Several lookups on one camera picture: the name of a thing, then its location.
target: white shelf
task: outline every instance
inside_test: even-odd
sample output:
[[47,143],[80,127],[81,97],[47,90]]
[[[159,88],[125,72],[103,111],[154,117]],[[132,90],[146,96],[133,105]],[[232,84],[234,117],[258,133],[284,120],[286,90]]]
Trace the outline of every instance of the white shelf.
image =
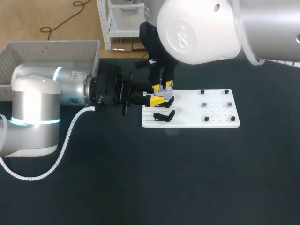
[[108,37],[110,38],[138,38],[140,35],[139,30],[118,30],[112,10],[109,12],[108,26]]

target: white pegboard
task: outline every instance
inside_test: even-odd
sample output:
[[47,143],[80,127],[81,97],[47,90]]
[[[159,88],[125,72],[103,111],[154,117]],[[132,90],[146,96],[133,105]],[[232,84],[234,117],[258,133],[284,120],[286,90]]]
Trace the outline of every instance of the white pegboard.
[[[142,109],[144,128],[238,128],[240,119],[235,105],[233,92],[220,90],[174,90],[175,101],[167,109],[163,107],[145,107]],[[155,121],[154,113],[169,115],[175,110],[172,121]]]

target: black bracket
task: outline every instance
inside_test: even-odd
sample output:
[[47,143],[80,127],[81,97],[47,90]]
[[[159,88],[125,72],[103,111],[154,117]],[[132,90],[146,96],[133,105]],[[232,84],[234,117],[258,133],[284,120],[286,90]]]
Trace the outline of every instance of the black bracket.
[[164,107],[164,108],[170,108],[174,102],[175,98],[174,96],[168,101],[161,104],[156,105],[155,107]]
[[174,116],[175,116],[175,110],[172,110],[172,112],[168,116],[160,114],[160,113],[154,113],[153,114],[153,117],[154,117],[155,120],[164,121],[164,122],[167,122],[167,123],[171,122]]

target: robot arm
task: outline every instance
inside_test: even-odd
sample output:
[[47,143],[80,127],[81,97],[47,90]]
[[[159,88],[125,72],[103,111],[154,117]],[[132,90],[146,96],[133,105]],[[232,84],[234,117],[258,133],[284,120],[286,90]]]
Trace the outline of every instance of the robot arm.
[[254,65],[298,62],[299,12],[297,0],[145,1],[163,47],[187,64],[241,57]]
[[2,156],[43,156],[58,144],[60,84],[49,78],[26,76],[13,85],[13,117],[0,122],[5,134]]

